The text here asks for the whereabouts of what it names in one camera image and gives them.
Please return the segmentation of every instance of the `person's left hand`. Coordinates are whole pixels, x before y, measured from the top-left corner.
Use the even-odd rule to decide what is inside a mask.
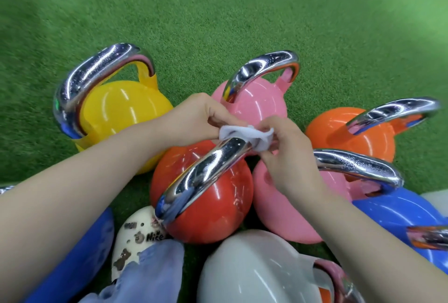
[[[172,146],[187,146],[217,139],[224,125],[247,126],[230,114],[221,103],[205,93],[193,94],[157,120],[167,132]]]

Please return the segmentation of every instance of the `person's left arm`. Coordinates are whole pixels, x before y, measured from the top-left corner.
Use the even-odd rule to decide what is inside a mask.
[[[130,126],[18,184],[0,198],[0,293],[23,299],[75,246],[137,171],[171,146],[245,125],[206,94]]]

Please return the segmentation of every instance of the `hand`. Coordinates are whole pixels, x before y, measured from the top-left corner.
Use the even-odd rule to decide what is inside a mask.
[[[290,119],[278,116],[271,116],[257,126],[262,131],[271,128],[274,129],[271,150],[278,148],[278,153],[264,151],[260,157],[277,190],[287,197],[294,194],[301,198],[326,191],[308,137]]]
[[[187,146],[217,139],[224,125],[247,126],[221,103],[205,93],[193,94],[158,120],[171,146]]]

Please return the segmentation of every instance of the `red ball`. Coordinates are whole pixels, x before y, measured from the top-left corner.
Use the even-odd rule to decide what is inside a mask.
[[[196,160],[216,145],[205,140],[186,147],[172,147],[154,171],[150,200],[155,207],[168,186]],[[194,201],[175,221],[166,226],[168,233],[185,243],[214,243],[230,236],[247,215],[254,184],[244,159],[227,172]]]

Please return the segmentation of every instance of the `forearm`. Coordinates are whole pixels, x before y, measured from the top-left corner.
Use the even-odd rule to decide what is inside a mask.
[[[143,164],[168,147],[158,124],[131,126],[2,195],[0,292],[6,302],[45,278]]]
[[[291,193],[290,202],[327,243],[367,302],[446,299],[448,277],[350,202],[329,191],[310,200]]]

